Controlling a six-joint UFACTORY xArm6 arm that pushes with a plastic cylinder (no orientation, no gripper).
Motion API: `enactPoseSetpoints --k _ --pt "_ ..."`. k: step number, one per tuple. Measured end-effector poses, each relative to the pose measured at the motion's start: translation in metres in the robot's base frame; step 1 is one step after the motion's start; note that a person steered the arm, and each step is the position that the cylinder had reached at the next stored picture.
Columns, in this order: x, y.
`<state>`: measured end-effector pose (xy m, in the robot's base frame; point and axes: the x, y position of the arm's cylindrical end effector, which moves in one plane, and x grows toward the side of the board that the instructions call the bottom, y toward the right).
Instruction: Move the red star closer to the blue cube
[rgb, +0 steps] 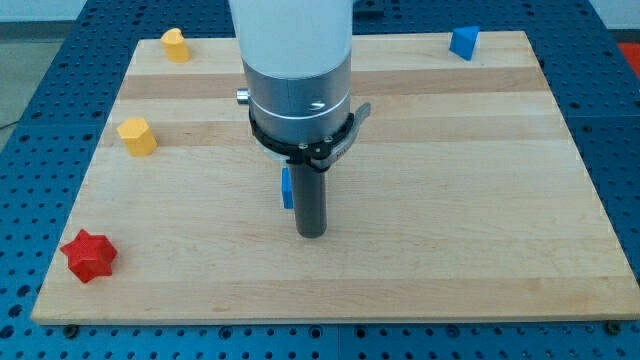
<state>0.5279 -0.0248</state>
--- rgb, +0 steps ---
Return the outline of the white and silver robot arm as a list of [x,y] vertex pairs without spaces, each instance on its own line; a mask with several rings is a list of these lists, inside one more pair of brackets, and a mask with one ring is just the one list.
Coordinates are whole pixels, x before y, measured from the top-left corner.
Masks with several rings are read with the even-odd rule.
[[257,141],[281,156],[349,121],[352,0],[229,0]]

